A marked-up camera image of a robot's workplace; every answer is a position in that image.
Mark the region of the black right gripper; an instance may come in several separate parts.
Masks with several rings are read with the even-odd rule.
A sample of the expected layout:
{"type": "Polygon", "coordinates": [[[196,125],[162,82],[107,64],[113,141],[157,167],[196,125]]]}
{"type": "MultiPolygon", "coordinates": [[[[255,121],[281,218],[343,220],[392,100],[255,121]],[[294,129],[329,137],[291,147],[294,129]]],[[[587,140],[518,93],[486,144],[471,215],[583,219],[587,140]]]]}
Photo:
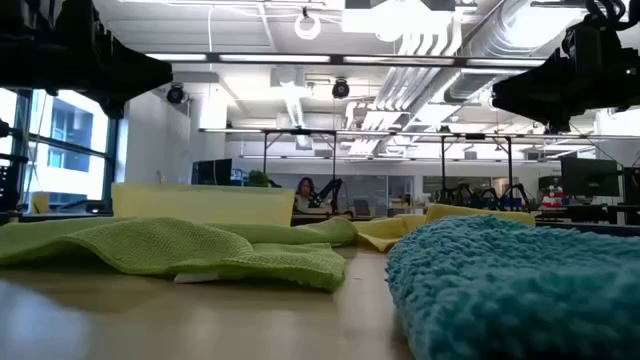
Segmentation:
{"type": "Polygon", "coordinates": [[[607,25],[576,24],[542,65],[495,83],[492,105],[535,121],[549,121],[551,133],[569,131],[570,119],[584,111],[580,95],[602,76],[619,50],[607,25]]]}

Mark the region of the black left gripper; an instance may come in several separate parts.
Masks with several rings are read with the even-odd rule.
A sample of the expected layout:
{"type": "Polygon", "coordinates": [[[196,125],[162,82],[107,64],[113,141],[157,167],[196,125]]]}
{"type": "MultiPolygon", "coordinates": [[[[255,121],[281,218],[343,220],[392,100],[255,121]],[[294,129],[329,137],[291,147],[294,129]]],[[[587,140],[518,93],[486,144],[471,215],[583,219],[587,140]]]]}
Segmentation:
{"type": "Polygon", "coordinates": [[[71,53],[86,95],[109,118],[124,116],[124,103],[173,80],[170,63],[149,57],[115,39],[91,0],[68,0],[54,21],[54,41],[71,53]]]}

